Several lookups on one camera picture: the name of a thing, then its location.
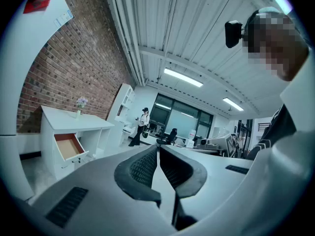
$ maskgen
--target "glass wall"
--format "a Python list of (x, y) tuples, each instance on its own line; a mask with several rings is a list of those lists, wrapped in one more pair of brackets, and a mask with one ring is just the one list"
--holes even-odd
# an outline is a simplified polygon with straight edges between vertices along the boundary
[(177, 137), (186, 139), (196, 130), (197, 137), (207, 138), (212, 119), (211, 114), (159, 94), (150, 114), (150, 135), (159, 138), (177, 128)]

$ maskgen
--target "handbag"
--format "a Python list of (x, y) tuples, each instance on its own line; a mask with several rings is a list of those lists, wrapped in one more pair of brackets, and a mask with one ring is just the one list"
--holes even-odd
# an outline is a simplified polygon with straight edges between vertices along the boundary
[(143, 131), (142, 131), (142, 136), (143, 136), (143, 138), (147, 138), (148, 137), (148, 135), (149, 135), (149, 130), (150, 130), (150, 121), (149, 121), (149, 123), (148, 123), (148, 125), (145, 125), (144, 126), (144, 129), (143, 129)]

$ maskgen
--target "open drawer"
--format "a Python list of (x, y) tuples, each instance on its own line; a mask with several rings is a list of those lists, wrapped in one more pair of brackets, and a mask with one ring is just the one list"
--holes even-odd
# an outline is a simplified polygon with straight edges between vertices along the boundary
[(75, 134), (54, 135), (55, 164), (65, 167), (83, 159), (89, 152), (84, 151)]

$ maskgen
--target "woman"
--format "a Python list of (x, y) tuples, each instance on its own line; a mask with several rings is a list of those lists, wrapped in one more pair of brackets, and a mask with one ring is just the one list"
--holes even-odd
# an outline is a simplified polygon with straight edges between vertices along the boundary
[(149, 124), (149, 121), (150, 121), (149, 109), (144, 108), (144, 109), (142, 109), (142, 111), (144, 114), (141, 116), (140, 120), (139, 120), (139, 118), (136, 119), (138, 121), (137, 134), (132, 139), (131, 143), (128, 145), (129, 147), (133, 147), (135, 145), (140, 145), (140, 135), (143, 132), (143, 130), (145, 128), (147, 128), (147, 125)]

